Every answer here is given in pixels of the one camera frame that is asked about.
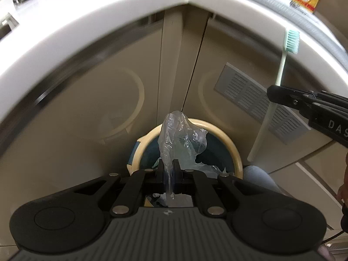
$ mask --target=toothbrush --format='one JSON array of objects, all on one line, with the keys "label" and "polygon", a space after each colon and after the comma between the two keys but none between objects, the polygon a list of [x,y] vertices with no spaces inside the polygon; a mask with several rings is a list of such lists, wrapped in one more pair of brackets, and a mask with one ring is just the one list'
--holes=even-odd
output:
[{"label": "toothbrush", "polygon": [[[281,55],[281,64],[279,66],[279,71],[276,79],[276,85],[281,85],[281,78],[283,76],[283,70],[285,65],[285,60],[288,52],[297,54],[300,44],[300,33],[296,30],[287,29],[284,37],[283,53]],[[254,145],[250,150],[248,161],[252,162],[265,138],[268,127],[271,123],[274,112],[276,111],[277,104],[270,102],[266,115],[263,119],[262,125],[260,127],[259,133],[255,139]]]}]

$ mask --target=vent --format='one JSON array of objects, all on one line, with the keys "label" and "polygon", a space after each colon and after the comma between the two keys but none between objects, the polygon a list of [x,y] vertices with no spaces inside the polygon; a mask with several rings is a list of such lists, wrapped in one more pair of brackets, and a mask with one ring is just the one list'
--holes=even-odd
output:
[{"label": "vent", "polygon": [[[269,105],[266,89],[239,69],[227,63],[215,85],[215,90],[251,117],[262,123]],[[310,130],[290,108],[278,105],[269,131],[288,144]]]}]

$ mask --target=plastic bag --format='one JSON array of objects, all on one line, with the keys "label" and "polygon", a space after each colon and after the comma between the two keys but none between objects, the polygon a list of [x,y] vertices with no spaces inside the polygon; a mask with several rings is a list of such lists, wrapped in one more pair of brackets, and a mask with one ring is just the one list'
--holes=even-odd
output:
[{"label": "plastic bag", "polygon": [[192,124],[180,111],[167,114],[164,119],[158,146],[166,171],[166,193],[173,197],[172,161],[178,159],[181,169],[203,171],[208,177],[217,178],[221,171],[216,166],[196,163],[195,159],[207,147],[205,138],[208,132]]}]

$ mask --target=toothbrush head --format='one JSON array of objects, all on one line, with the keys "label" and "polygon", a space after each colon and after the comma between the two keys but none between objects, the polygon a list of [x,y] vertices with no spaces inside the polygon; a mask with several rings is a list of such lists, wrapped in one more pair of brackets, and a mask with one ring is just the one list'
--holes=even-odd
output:
[{"label": "toothbrush head", "polygon": [[300,45],[300,33],[297,30],[287,29],[284,38],[284,51],[297,54]]}]

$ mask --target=trash can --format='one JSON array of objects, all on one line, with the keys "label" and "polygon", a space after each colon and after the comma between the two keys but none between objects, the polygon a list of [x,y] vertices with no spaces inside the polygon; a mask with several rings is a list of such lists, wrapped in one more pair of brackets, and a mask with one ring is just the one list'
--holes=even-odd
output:
[{"label": "trash can", "polygon": [[[196,157],[197,163],[217,166],[221,171],[233,172],[240,179],[243,178],[243,165],[239,152],[233,141],[221,129],[205,121],[189,119],[190,122],[208,131],[206,135],[207,148]],[[130,174],[152,167],[161,156],[158,147],[158,137],[162,125],[158,125],[135,143],[127,169]]]}]

